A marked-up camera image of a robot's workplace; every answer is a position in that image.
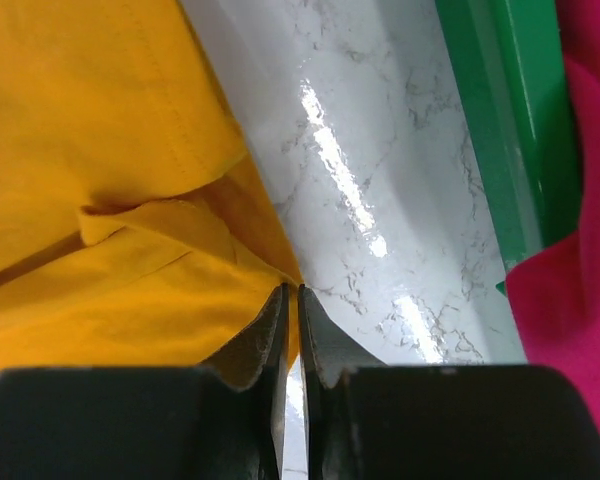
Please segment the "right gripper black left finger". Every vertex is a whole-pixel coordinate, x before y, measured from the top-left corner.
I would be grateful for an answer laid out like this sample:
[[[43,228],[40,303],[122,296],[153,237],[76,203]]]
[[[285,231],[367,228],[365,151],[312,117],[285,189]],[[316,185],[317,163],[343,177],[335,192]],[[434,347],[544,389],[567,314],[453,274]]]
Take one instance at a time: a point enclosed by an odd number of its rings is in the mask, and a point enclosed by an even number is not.
[[[277,479],[287,289],[184,367],[0,372],[0,479]]]

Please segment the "mustard yellow t shirt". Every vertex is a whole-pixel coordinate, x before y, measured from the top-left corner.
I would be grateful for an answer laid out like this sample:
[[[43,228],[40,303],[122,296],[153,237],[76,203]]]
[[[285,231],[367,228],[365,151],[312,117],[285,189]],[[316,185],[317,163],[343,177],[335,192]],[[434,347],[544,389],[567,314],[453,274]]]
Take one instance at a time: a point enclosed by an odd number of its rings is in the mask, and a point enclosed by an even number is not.
[[[194,365],[297,260],[176,1],[0,1],[0,371]]]

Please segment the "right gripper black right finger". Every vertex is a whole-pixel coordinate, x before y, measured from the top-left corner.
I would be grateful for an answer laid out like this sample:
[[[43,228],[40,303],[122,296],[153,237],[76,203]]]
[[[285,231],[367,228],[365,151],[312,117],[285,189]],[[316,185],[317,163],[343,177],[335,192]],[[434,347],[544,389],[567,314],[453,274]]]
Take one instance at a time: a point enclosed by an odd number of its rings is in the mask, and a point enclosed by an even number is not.
[[[298,293],[313,479],[600,479],[576,388],[530,365],[389,366]]]

